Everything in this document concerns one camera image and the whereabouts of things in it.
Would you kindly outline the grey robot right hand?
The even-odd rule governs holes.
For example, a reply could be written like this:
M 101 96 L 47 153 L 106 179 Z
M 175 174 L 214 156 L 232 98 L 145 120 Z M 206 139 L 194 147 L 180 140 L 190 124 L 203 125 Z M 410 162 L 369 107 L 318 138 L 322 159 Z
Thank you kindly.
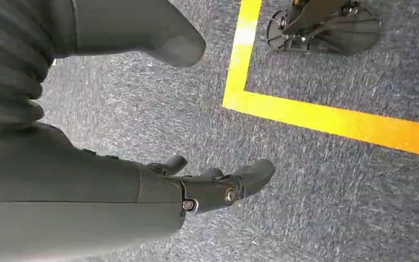
M 0 1 L 0 261 L 58 261 L 168 237 L 188 212 L 231 206 L 275 172 L 178 176 L 186 159 L 141 164 L 75 147 L 36 103 L 57 58 L 140 51 L 190 67 L 206 43 L 168 1 Z

